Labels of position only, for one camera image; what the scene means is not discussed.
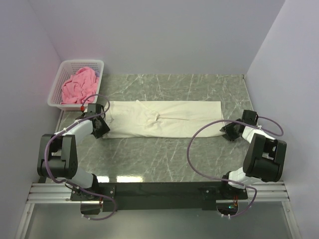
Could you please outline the cream white t shirt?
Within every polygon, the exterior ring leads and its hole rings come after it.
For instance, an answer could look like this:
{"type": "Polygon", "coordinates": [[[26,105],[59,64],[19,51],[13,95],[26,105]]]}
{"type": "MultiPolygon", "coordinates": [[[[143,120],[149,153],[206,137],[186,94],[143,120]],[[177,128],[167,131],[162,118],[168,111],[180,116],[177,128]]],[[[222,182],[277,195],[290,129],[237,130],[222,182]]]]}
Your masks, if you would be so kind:
{"type": "Polygon", "coordinates": [[[211,101],[112,101],[106,114],[110,132],[104,138],[215,137],[225,126],[221,102],[211,101]]]}

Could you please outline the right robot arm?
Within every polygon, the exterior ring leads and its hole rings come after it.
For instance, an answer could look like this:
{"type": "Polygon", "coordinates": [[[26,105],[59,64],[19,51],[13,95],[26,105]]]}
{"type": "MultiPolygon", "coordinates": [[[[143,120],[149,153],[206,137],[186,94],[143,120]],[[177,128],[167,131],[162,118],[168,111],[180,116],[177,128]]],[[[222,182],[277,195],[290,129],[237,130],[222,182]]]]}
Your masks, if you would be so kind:
{"type": "Polygon", "coordinates": [[[220,130],[228,141],[235,141],[241,137],[249,143],[243,166],[223,176],[224,179],[230,180],[222,182],[220,187],[220,193],[225,198],[243,198],[246,185],[277,182],[282,176],[287,143],[269,136],[258,128],[258,118],[255,111],[244,110],[238,121],[246,126],[232,122],[220,130]]]}

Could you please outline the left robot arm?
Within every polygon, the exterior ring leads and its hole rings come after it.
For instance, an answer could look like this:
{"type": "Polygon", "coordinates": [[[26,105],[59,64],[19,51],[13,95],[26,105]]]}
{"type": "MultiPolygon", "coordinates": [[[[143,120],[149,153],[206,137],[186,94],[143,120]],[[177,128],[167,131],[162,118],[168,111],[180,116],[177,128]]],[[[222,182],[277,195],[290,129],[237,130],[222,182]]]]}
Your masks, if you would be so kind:
{"type": "Polygon", "coordinates": [[[109,131],[104,107],[101,104],[88,104],[87,110],[72,125],[41,137],[38,175],[98,194],[100,188],[97,176],[78,166],[77,144],[89,135],[100,139],[109,131]]]}

